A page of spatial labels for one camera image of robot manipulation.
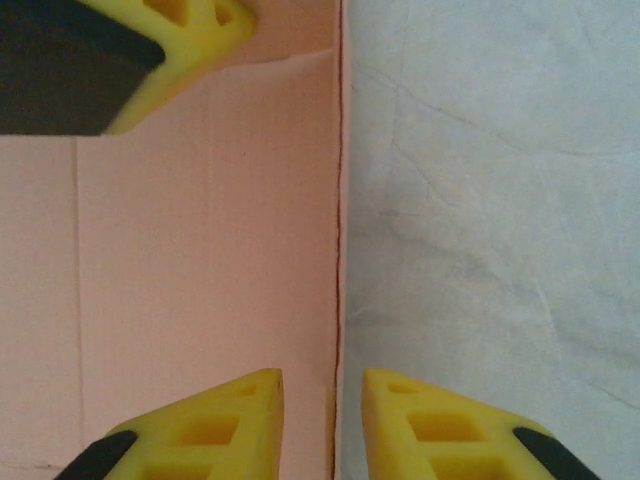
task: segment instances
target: black object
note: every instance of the black object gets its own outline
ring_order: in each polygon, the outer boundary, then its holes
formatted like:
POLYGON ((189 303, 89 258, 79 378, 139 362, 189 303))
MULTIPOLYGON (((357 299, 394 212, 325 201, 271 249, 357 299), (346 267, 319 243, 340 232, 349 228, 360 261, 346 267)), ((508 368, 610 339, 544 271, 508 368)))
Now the black object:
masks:
POLYGON ((104 133, 164 60, 77 0, 0 0, 0 134, 104 133))
POLYGON ((525 427, 513 434, 556 480, 601 480, 555 438, 525 427))
POLYGON ((137 439, 125 430, 93 442, 54 480, 103 480, 137 439))

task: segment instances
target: white fabric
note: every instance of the white fabric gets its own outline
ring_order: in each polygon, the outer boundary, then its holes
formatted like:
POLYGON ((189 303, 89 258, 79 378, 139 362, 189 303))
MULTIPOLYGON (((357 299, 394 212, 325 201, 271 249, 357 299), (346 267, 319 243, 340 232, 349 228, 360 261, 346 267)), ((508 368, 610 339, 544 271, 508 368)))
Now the white fabric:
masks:
POLYGON ((352 0, 343 475, 362 370, 640 478, 640 4, 352 0))

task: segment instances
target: yellow foam block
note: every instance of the yellow foam block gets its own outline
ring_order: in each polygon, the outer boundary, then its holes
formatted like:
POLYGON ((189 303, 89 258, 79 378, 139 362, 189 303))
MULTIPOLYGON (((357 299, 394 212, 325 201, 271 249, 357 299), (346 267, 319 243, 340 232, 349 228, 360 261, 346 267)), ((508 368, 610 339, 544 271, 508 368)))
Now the yellow foam block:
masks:
POLYGON ((253 13, 237 0, 79 0, 164 50, 151 72, 106 133, 129 130, 151 111, 191 85, 251 37, 253 13))
POLYGON ((106 480, 276 480, 282 374, 266 369, 114 428, 137 440, 106 480))
POLYGON ((555 480, 513 433, 542 426, 404 375, 366 371, 362 415, 371 480, 555 480))

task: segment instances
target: white surface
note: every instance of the white surface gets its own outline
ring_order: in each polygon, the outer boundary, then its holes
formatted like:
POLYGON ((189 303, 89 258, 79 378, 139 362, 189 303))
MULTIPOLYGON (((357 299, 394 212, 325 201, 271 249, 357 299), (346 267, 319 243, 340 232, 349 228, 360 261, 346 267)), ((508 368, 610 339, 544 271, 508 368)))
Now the white surface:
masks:
POLYGON ((640 478, 640 5, 352 0, 343 474, 362 369, 640 478))

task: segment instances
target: cardboard box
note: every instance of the cardboard box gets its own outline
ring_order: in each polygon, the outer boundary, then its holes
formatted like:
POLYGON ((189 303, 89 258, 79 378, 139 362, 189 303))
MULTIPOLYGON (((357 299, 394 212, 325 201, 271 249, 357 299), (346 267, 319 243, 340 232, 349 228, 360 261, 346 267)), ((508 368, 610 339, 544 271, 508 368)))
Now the cardboard box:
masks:
POLYGON ((131 133, 0 138, 3 468, 281 367, 281 478, 337 471, 344 5, 247 4, 256 38, 131 133))

